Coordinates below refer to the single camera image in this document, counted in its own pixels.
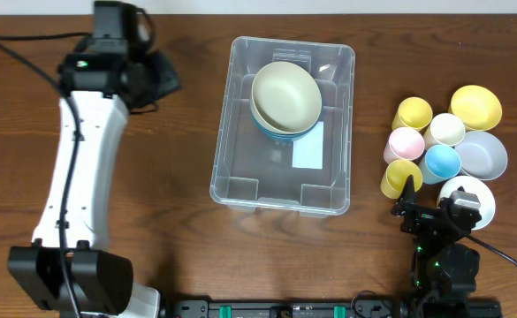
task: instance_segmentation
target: yellow cup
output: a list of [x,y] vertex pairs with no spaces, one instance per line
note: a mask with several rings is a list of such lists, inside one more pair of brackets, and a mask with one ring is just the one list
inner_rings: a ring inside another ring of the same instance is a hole
[[449,112],[462,120],[468,131],[487,131],[502,120],[502,104],[490,90],[477,85],[459,88]]
[[411,127],[416,131],[425,128],[433,119],[433,109],[428,102],[419,97],[409,97],[398,107],[393,119],[392,130],[400,127]]
[[398,199],[409,175],[414,176],[415,191],[421,189],[423,175],[415,163],[400,159],[388,164],[380,183],[382,193],[390,199]]

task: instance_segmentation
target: clear storage container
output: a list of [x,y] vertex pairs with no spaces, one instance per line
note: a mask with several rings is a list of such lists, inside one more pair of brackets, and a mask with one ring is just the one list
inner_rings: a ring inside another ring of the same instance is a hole
[[[253,122],[252,82],[263,66],[276,61],[301,66],[319,86],[323,112],[316,137],[309,136],[312,131],[302,140],[280,143]],[[237,38],[231,48],[211,177],[213,200],[247,211],[345,213],[350,206],[353,82],[354,52],[346,45]]]

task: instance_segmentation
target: wooden table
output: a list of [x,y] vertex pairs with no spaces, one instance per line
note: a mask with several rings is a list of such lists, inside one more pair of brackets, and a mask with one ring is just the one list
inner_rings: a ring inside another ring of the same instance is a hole
[[[517,258],[517,16],[158,16],[158,45],[183,90],[133,117],[110,197],[114,254],[136,280],[171,297],[350,299],[360,290],[408,291],[412,237],[380,193],[382,150],[399,102],[418,95],[436,113],[454,90],[479,84],[504,106],[493,130],[509,167],[488,182],[494,221],[475,235]],[[0,34],[92,30],[91,17],[0,17]],[[315,219],[286,211],[234,212],[209,197],[231,42],[239,35],[344,43],[356,52],[351,207]],[[76,40],[8,46],[55,74]],[[6,270],[10,246],[29,244],[47,199],[57,151],[56,93],[0,52],[0,317],[38,311]],[[440,185],[425,186],[432,204]],[[482,248],[478,291],[517,316],[517,268]]]

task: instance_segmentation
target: pink cup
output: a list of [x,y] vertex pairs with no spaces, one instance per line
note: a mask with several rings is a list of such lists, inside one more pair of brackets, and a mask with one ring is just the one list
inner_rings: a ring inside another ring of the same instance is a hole
[[425,140],[411,127],[400,127],[390,134],[384,149],[384,160],[387,163],[399,159],[415,160],[423,154]]

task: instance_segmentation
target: green tape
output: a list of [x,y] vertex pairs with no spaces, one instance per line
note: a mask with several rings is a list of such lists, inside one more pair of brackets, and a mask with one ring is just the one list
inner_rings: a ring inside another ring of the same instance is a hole
[[231,307],[221,306],[219,308],[219,318],[231,318]]
[[346,307],[335,306],[335,317],[334,318],[346,318]]

